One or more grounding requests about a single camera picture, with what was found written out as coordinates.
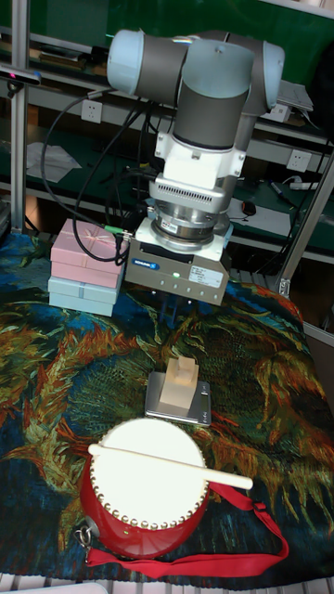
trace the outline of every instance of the pink gift box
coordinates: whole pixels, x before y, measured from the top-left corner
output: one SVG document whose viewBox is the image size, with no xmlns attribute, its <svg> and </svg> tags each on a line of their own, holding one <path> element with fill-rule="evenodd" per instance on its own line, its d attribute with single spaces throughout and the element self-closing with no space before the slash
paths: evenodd
<svg viewBox="0 0 334 594">
<path fill-rule="evenodd" d="M 117 266 L 117 269 L 119 272 L 122 270 L 120 266 Z M 102 272 L 101 270 L 93 270 L 92 268 L 81 268 L 80 266 L 72 266 L 60 262 L 51 263 L 51 275 L 58 278 L 79 280 L 79 282 L 88 282 L 91 285 L 111 287 L 112 289 L 115 289 L 117 286 L 119 278 L 119 274 Z"/>
<path fill-rule="evenodd" d="M 77 222 L 78 235 L 84 247 L 99 258 L 112 258 L 116 254 L 115 238 L 111 233 L 101 229 L 101 227 L 84 221 Z M 62 227 L 52 249 L 51 260 L 59 264 L 78 266 L 81 269 L 98 270 L 100 272 L 109 272 L 118 275 L 121 268 L 115 265 L 114 262 L 100 262 L 88 256 L 84 250 L 81 249 L 79 243 L 73 234 L 72 221 L 68 219 Z M 77 277 L 73 280 L 81 280 L 82 282 L 93 282 L 90 279 Z M 114 287 L 115 285 L 104 285 L 105 287 Z"/>
</svg>

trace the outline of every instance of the label sticker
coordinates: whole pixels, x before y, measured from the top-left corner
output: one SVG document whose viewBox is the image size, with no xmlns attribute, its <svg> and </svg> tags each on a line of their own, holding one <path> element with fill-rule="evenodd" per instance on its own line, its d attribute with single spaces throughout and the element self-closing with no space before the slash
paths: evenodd
<svg viewBox="0 0 334 594">
<path fill-rule="evenodd" d="M 161 223 L 162 229 L 166 229 L 168 233 L 176 233 L 177 225 L 173 225 L 173 223 L 168 223 L 167 221 L 162 221 Z"/>
<path fill-rule="evenodd" d="M 210 268 L 201 268 L 200 266 L 191 266 L 189 280 L 198 282 L 200 285 L 219 289 L 223 276 L 223 272 L 216 272 L 215 270 L 210 270 Z"/>
<path fill-rule="evenodd" d="M 159 270 L 159 268 L 160 268 L 159 264 L 156 264 L 155 262 L 147 262 L 146 260 L 138 260 L 138 258 L 133 258 L 131 262 L 132 262 L 132 264 L 135 264 L 136 266 L 144 266 L 144 268 L 150 268 L 151 270 Z"/>
</svg>

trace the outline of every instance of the white cloth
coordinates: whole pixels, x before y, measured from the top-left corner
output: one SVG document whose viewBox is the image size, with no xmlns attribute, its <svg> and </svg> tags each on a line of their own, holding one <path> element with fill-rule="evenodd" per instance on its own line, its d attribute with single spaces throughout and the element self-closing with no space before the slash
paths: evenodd
<svg viewBox="0 0 334 594">
<path fill-rule="evenodd" d="M 42 177 L 41 156 L 43 143 L 32 142 L 27 147 L 27 175 Z M 48 182 L 57 184 L 72 169 L 81 169 L 71 155 L 62 147 L 47 147 L 45 154 L 45 175 Z"/>
</svg>

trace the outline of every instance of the red drum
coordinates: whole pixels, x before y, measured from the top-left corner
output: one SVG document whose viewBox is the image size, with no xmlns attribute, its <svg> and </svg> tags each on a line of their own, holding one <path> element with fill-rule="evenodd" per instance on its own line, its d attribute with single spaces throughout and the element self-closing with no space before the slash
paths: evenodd
<svg viewBox="0 0 334 594">
<path fill-rule="evenodd" d="M 205 466 L 198 446 L 164 420 L 129 420 L 99 442 L 158 458 Z M 87 460 L 81 502 L 92 532 L 124 557 L 149 559 L 181 545 L 206 508 L 208 483 L 197 473 L 152 458 L 119 457 L 112 450 Z"/>
</svg>

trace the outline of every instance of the tapestry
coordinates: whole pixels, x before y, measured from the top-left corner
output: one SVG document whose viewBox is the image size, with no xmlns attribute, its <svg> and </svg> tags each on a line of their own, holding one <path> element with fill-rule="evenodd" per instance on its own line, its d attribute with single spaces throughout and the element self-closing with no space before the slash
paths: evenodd
<svg viewBox="0 0 334 594">
<path fill-rule="evenodd" d="M 112 317 L 58 309 L 49 252 L 14 234 L 0 249 L 0 572 L 150 581 L 116 563 L 85 566 L 80 479 L 89 444 L 144 416 L 150 371 L 184 355 L 211 385 L 212 425 L 180 426 L 209 468 L 253 479 L 249 495 L 290 554 L 258 577 L 161 581 L 253 589 L 334 575 L 334 419 L 293 303 L 230 280 L 221 306 L 185 300 L 172 323 L 158 293 L 123 282 Z M 279 549 L 253 513 L 211 495 L 195 532 L 161 559 Z"/>
</svg>

